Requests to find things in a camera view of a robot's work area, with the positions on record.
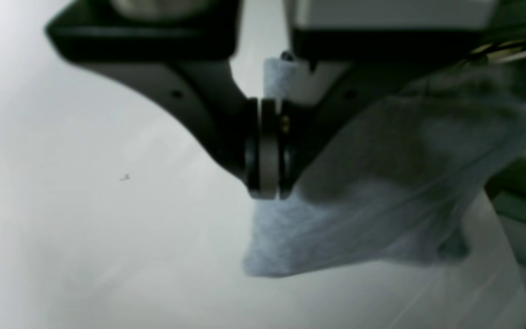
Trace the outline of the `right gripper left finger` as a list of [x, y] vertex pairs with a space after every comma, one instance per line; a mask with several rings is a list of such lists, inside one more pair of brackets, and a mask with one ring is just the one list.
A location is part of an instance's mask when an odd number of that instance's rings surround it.
[[240, 89], [230, 58], [240, 0], [215, 0], [189, 17], [142, 21], [109, 0], [73, 0], [46, 25], [68, 63], [120, 83], [172, 115], [207, 154], [262, 198], [258, 105]]

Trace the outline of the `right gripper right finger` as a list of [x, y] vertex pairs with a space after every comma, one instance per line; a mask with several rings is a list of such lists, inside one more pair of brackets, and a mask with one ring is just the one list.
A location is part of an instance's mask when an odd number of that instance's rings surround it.
[[476, 48], [494, 0], [284, 0], [295, 75], [280, 99], [280, 196], [361, 109]]

